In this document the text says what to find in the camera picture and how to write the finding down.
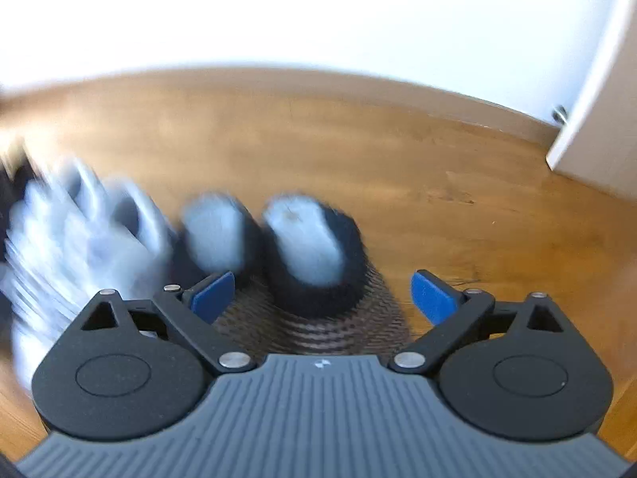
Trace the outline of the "white purple sneaker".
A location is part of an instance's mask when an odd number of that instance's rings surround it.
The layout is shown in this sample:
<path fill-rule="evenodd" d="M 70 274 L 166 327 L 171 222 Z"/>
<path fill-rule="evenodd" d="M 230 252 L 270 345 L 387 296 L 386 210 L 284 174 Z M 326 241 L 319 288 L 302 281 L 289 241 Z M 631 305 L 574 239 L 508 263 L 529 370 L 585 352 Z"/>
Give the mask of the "white purple sneaker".
<path fill-rule="evenodd" d="M 104 197 L 94 171 L 74 158 L 57 173 L 30 179 L 9 210 L 1 290 L 12 310 L 15 376 L 27 392 L 35 369 L 88 301 L 67 249 L 103 210 Z"/>
<path fill-rule="evenodd" d="M 69 200 L 59 234 L 67 300 L 80 308 L 102 289 L 133 300 L 161 290 L 174 232 L 152 199 L 129 178 L 101 180 L 77 159 L 63 169 L 61 187 Z"/>

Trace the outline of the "grey knit slipper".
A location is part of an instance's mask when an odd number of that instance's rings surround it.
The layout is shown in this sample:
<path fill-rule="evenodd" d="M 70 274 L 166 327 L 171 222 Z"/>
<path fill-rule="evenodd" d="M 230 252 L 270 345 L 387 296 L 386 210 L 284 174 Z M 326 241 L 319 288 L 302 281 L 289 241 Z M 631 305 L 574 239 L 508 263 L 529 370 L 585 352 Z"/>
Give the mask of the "grey knit slipper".
<path fill-rule="evenodd" d="M 407 318 L 351 216 L 310 195 L 282 194 L 264 207 L 261 231 L 282 350 L 387 358 L 410 343 Z"/>
<path fill-rule="evenodd" d="M 170 281 L 185 289 L 213 274 L 233 274 L 233 300 L 213 328 L 257 360 L 279 341 L 263 254 L 261 228 L 245 206 L 229 194 L 208 193 L 182 210 L 170 262 Z"/>

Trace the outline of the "metal door stopper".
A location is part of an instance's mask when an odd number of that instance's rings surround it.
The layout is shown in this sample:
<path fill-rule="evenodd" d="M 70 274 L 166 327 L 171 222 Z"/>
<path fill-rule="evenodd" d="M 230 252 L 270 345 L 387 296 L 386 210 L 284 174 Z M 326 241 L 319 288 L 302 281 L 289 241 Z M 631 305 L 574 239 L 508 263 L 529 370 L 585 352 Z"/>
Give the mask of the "metal door stopper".
<path fill-rule="evenodd" d="M 564 126 L 568 123 L 569 114 L 564 106 L 555 106 L 552 110 L 552 119 L 560 126 Z"/>

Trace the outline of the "white purple sneaker near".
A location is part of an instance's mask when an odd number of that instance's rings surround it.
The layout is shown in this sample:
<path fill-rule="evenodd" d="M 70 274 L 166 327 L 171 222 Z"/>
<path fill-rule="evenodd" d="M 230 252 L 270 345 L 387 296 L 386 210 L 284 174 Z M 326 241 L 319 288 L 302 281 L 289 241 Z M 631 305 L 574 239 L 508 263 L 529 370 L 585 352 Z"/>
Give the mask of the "white purple sneaker near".
<path fill-rule="evenodd" d="M 161 290 L 174 232 L 152 199 L 129 178 L 101 180 L 77 159 L 63 169 L 61 187 L 69 200 L 59 234 L 67 300 L 80 308 L 102 289 L 133 300 Z"/>

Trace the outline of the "white purple sneaker far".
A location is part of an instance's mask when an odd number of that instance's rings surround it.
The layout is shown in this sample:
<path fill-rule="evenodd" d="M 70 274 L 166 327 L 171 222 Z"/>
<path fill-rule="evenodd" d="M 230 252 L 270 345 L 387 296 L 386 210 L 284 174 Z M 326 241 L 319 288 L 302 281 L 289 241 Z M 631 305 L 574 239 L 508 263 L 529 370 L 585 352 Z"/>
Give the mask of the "white purple sneaker far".
<path fill-rule="evenodd" d="M 9 210 L 1 290 L 12 310 L 15 376 L 27 392 L 35 369 L 88 301 L 67 249 L 103 210 L 104 197 L 94 171 L 74 158 L 57 173 L 30 179 Z"/>

